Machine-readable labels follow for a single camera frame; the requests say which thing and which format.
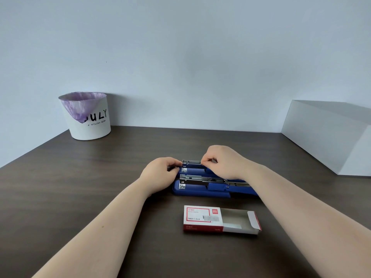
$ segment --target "table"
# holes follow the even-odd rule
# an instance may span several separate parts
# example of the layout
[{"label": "table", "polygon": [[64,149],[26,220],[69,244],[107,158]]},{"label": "table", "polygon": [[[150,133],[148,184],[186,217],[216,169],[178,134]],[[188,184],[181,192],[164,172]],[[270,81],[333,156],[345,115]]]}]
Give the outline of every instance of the table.
[{"label": "table", "polygon": [[[68,131],[0,169],[1,277],[30,277],[160,156],[200,160],[228,145],[371,228],[371,178],[337,176],[280,133],[112,127],[79,141]],[[254,210],[262,233],[183,233],[183,206]],[[175,196],[145,203],[119,277],[318,277],[255,196]]]}]

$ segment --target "person's arm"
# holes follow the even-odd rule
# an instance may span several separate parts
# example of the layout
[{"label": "person's arm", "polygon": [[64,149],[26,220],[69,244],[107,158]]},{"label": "person's arm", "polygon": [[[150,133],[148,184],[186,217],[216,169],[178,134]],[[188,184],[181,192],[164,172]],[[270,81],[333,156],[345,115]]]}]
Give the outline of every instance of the person's arm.
[{"label": "person's arm", "polygon": [[92,222],[69,241],[34,278],[116,278],[144,201],[168,187],[182,166],[174,158],[158,158],[125,188]]},{"label": "person's arm", "polygon": [[371,230],[229,147],[209,147],[201,163],[248,182],[320,276],[371,277]]}]

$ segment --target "left hand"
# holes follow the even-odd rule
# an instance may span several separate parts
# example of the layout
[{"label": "left hand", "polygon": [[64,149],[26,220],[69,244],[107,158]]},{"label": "left hand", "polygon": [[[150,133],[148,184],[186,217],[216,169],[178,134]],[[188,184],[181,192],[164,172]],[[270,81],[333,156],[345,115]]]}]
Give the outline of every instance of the left hand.
[{"label": "left hand", "polygon": [[[177,176],[179,167],[183,163],[171,157],[157,158],[144,168],[139,177],[139,181],[145,185],[149,195],[168,187]],[[167,171],[168,166],[175,166],[171,171]]]}]

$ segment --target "blue stapler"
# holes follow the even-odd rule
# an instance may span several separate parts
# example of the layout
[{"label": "blue stapler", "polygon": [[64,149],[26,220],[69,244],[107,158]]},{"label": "blue stapler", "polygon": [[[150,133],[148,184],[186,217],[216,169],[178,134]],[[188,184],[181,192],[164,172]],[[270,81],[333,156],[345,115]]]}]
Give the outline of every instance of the blue stapler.
[{"label": "blue stapler", "polygon": [[223,198],[230,198],[230,192],[257,195],[247,182],[218,177],[200,161],[183,160],[177,178],[173,185],[176,195]]}]

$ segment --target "red and white box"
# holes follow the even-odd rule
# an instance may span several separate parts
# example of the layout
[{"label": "red and white box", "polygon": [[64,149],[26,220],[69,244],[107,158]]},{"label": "red and white box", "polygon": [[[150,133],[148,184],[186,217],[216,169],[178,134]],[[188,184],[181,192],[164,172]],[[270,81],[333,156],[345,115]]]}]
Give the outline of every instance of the red and white box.
[{"label": "red and white box", "polygon": [[252,210],[204,206],[184,206],[183,229],[246,234],[258,234],[262,231],[257,216]]}]

